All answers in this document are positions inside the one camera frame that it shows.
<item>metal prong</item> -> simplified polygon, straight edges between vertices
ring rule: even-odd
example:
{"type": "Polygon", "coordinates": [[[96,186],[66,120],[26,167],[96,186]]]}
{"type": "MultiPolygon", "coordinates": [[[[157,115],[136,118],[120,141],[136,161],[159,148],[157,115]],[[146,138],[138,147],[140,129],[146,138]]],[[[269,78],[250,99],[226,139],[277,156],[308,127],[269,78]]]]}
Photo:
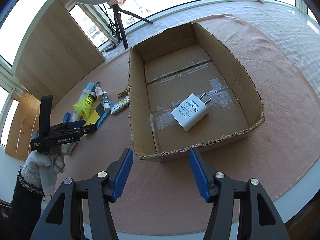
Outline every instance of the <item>metal prong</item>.
{"type": "Polygon", "coordinates": [[[204,98],[205,97],[205,93],[203,93],[200,97],[199,97],[199,99],[201,100],[202,98],[204,98]]]}
{"type": "Polygon", "coordinates": [[[206,105],[207,103],[209,103],[211,101],[211,98],[209,98],[207,101],[204,102],[204,104],[206,105]]]}

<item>white bottle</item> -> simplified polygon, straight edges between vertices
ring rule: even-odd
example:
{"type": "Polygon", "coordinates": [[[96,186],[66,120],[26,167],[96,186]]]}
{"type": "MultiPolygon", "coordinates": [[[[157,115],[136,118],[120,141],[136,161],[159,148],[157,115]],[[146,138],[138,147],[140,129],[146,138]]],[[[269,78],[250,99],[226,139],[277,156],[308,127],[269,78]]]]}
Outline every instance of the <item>white bottle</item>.
{"type": "MultiPolygon", "coordinates": [[[[87,85],[85,86],[84,90],[82,91],[82,93],[78,99],[78,102],[81,101],[82,99],[86,98],[89,93],[90,94],[94,93],[95,89],[96,89],[96,84],[92,83],[92,82],[88,82],[87,85]]],[[[71,121],[72,122],[79,121],[80,119],[81,119],[81,115],[78,114],[77,111],[74,111],[72,118],[71,118],[71,121]]]]}
{"type": "Polygon", "coordinates": [[[96,85],[96,96],[99,101],[102,101],[102,89],[98,85],[96,85]]]}

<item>black sleeve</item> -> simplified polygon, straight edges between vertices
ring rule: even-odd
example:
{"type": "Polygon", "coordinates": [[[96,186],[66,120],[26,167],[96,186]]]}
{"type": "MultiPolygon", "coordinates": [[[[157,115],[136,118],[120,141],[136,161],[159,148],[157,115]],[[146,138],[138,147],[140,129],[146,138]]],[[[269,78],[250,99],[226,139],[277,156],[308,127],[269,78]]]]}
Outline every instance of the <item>black sleeve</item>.
{"type": "Polygon", "coordinates": [[[8,218],[8,230],[19,240],[29,240],[41,212],[42,191],[24,181],[19,171],[8,218]]]}

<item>spray can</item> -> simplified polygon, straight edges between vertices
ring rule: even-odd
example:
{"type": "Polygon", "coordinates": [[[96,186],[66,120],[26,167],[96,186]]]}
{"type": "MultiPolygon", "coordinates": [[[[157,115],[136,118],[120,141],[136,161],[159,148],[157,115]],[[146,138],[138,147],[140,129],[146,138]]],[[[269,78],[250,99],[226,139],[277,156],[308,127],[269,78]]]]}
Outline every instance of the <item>spray can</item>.
{"type": "Polygon", "coordinates": [[[102,92],[102,103],[103,103],[103,109],[106,113],[110,111],[110,104],[108,101],[108,95],[107,92],[102,92]]]}
{"type": "MultiPolygon", "coordinates": [[[[77,102],[81,101],[82,99],[86,98],[89,93],[91,95],[94,96],[94,98],[96,97],[96,93],[95,93],[95,89],[96,89],[96,84],[95,83],[92,83],[92,82],[88,82],[87,85],[85,86],[84,90],[82,91],[79,99],[77,102]]],[[[72,115],[72,122],[74,121],[79,121],[81,119],[81,115],[77,112],[77,111],[74,111],[73,112],[73,115],[72,115]]]]}

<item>white wall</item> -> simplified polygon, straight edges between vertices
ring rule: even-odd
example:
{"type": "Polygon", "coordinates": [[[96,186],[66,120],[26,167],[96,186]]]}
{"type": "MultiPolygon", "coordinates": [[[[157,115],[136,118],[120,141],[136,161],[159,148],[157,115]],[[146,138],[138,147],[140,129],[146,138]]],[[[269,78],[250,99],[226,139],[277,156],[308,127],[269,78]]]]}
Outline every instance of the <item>white wall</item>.
{"type": "Polygon", "coordinates": [[[0,146],[0,199],[11,202],[14,187],[16,185],[18,171],[24,161],[13,158],[4,152],[0,146]]]}

